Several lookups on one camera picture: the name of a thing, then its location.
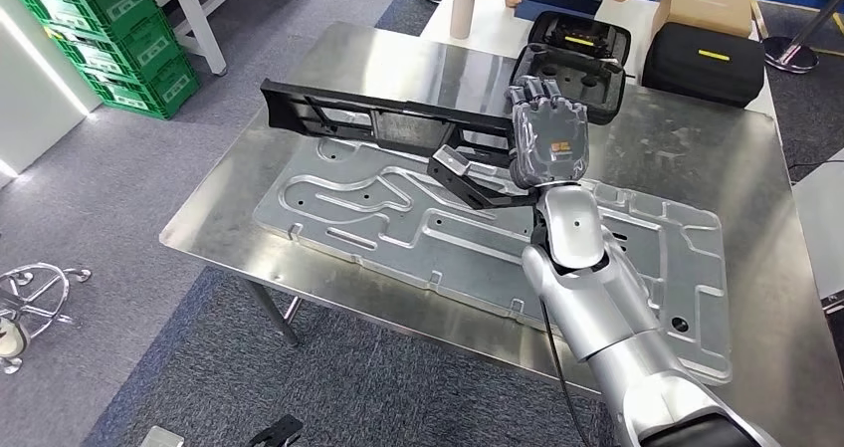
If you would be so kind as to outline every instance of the black cable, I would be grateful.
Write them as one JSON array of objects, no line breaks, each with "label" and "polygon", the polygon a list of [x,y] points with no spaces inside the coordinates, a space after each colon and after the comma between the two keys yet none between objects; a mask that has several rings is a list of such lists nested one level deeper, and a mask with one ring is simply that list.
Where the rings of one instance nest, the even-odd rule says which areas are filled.
[{"label": "black cable", "polygon": [[568,405],[568,413],[571,415],[571,420],[574,421],[574,428],[580,435],[580,440],[586,447],[591,447],[586,433],[583,431],[583,426],[580,425],[580,420],[577,418],[577,413],[574,410],[574,403],[571,401],[571,396],[568,395],[568,387],[565,386],[565,376],[562,374],[562,365],[559,363],[559,356],[556,354],[556,345],[553,341],[553,334],[551,333],[551,322],[548,320],[548,309],[545,307],[545,301],[539,300],[539,305],[542,306],[542,317],[545,318],[545,332],[548,334],[548,343],[551,346],[551,354],[554,358],[554,366],[556,367],[556,375],[559,376],[559,385],[562,387],[562,393],[565,395],[565,403]]},{"label": "black cable", "polygon": [[813,161],[811,163],[791,163],[788,165],[788,169],[794,168],[795,166],[820,166],[824,163],[844,163],[844,160],[823,160],[823,161]]}]

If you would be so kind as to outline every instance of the stacked crates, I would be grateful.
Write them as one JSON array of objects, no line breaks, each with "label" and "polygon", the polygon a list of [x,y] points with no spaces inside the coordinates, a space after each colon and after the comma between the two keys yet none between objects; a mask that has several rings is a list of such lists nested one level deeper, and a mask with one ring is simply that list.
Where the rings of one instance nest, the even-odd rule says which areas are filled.
[{"label": "stacked crates", "polygon": [[199,88],[154,0],[21,0],[106,105],[170,118]]}]

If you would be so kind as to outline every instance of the black case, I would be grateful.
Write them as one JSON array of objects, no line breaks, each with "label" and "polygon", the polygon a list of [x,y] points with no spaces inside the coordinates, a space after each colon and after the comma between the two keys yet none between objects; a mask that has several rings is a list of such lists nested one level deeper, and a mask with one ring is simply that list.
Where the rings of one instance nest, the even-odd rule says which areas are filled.
[{"label": "black case", "polygon": [[[591,46],[566,40],[583,40]],[[596,59],[616,59],[623,67],[630,53],[630,31],[584,17],[543,12],[533,22],[527,42],[539,42],[559,49],[579,52]]]},{"label": "black case", "polygon": [[533,22],[527,41],[511,83],[524,75],[555,79],[564,97],[586,105],[589,122],[605,125],[615,118],[624,97],[623,67],[630,52],[627,29],[543,12]]},{"label": "black case", "polygon": [[764,49],[750,39],[670,22],[651,43],[642,85],[743,108],[764,85]]}]

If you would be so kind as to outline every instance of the white table leg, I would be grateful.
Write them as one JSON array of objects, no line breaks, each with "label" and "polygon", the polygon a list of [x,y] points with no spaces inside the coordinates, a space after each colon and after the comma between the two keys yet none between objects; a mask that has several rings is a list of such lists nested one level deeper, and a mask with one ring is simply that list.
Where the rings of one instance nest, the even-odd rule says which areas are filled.
[{"label": "white table leg", "polygon": [[217,39],[211,32],[211,26],[208,25],[208,19],[205,17],[205,12],[203,12],[199,0],[178,1],[185,13],[187,23],[193,30],[193,35],[199,43],[199,47],[202,48],[202,55],[208,62],[211,72],[218,76],[224,75],[226,73],[226,60],[223,59],[223,53],[220,52],[220,46],[217,45]]}]

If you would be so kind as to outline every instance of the metal pole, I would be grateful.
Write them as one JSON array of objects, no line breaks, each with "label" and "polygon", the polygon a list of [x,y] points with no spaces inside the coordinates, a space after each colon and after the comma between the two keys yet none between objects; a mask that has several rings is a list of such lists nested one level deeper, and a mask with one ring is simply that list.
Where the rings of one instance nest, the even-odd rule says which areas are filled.
[{"label": "metal pole", "polygon": [[800,47],[815,32],[815,30],[821,26],[824,22],[826,22],[833,13],[835,13],[835,9],[841,4],[844,0],[829,0],[823,9],[818,12],[817,16],[814,17],[805,27],[797,34],[794,39],[791,40],[791,44],[785,49],[781,56],[779,56],[778,61],[782,65],[787,65],[791,62],[791,59],[794,58],[794,55],[797,54],[797,51],[800,50]]},{"label": "metal pole", "polygon": [[[264,311],[267,313],[267,316],[270,317],[270,321],[273,322],[276,328],[282,332],[287,342],[291,345],[299,344],[299,338],[296,336],[296,333],[293,332],[293,328],[290,327],[288,324],[288,320],[285,319],[284,316],[279,312],[279,308],[276,306],[276,303],[273,302],[273,299],[270,298],[270,294],[267,293],[267,288],[258,283],[239,278],[241,286],[252,293],[256,300],[258,300],[258,304],[264,308]],[[301,300],[299,298],[294,298],[293,302],[291,303],[291,308],[296,306],[299,307],[299,303]]]}]

